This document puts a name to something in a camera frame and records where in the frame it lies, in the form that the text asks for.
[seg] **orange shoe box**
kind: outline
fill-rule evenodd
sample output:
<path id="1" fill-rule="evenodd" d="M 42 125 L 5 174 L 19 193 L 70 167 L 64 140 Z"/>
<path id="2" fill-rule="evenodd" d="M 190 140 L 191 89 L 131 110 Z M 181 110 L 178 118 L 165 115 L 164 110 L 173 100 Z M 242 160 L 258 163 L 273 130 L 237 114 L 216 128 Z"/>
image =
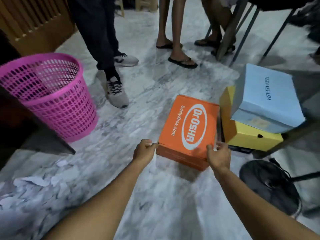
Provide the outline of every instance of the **orange shoe box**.
<path id="1" fill-rule="evenodd" d="M 214 145 L 219 105 L 178 95 L 159 137 L 156 153 L 204 171 L 208 144 Z"/>

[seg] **yellow shoe box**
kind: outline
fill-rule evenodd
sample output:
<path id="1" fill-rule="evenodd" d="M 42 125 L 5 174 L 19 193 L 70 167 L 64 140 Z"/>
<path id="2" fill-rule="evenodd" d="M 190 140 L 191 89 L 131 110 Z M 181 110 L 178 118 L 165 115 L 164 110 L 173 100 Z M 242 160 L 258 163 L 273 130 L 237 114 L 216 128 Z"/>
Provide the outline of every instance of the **yellow shoe box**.
<path id="1" fill-rule="evenodd" d="M 227 144 L 267 151 L 283 141 L 281 134 L 272 134 L 230 119 L 235 87 L 226 87 L 220 97 L 220 116 Z"/>

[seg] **blue box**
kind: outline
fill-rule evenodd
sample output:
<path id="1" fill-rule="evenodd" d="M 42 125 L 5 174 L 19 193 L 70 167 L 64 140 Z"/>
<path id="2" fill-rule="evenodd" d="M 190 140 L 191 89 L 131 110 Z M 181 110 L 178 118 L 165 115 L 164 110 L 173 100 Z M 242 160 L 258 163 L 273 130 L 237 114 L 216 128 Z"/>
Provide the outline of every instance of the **blue box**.
<path id="1" fill-rule="evenodd" d="M 235 82 L 231 119 L 270 133 L 285 133 L 305 121 L 292 76 L 246 64 Z"/>

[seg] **white oval logo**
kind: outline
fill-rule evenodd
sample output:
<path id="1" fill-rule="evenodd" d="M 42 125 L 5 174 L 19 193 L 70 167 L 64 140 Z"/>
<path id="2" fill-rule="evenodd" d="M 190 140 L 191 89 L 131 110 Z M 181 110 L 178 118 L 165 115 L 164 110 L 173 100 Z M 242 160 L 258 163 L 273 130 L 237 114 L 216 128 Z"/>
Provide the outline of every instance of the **white oval logo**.
<path id="1" fill-rule="evenodd" d="M 186 136 L 185 136 L 184 126 L 186 123 L 186 119 L 188 118 L 188 115 L 191 112 L 193 115 L 190 120 L 190 124 L 189 123 L 187 124 L 189 129 L 188 129 L 188 132 L 186 133 Z M 194 139 L 198 138 L 198 137 L 196 137 L 197 128 L 201 125 L 201 123 L 203 123 L 203 121 L 199 120 L 199 118 L 202 114 L 204 115 L 204 118 L 205 118 L 203 133 L 202 133 L 202 136 L 199 138 L 199 140 L 194 142 Z M 204 108 L 204 106 L 202 104 L 195 104 L 189 109 L 189 111 L 187 112 L 187 114 L 183 120 L 181 136 L 182 136 L 182 144 L 184 145 L 184 147 L 188 150 L 193 150 L 193 149 L 197 148 L 197 146 L 200 145 L 203 137 L 205 136 L 206 129 L 207 129 L 206 109 Z"/>

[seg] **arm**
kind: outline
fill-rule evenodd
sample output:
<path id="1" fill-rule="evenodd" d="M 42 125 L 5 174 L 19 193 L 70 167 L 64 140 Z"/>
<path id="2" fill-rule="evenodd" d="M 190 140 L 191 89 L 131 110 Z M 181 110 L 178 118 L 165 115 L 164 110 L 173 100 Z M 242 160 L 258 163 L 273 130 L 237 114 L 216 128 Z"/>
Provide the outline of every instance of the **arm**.
<path id="1" fill-rule="evenodd" d="M 320 236 L 266 202 L 230 171 L 231 151 L 218 142 L 218 151 L 207 146 L 214 176 L 244 227 L 254 240 L 320 240 Z"/>
<path id="2" fill-rule="evenodd" d="M 43 240 L 112 240 L 137 179 L 158 146 L 148 143 L 151 140 L 143 139 L 129 165 L 108 186 L 52 228 Z"/>

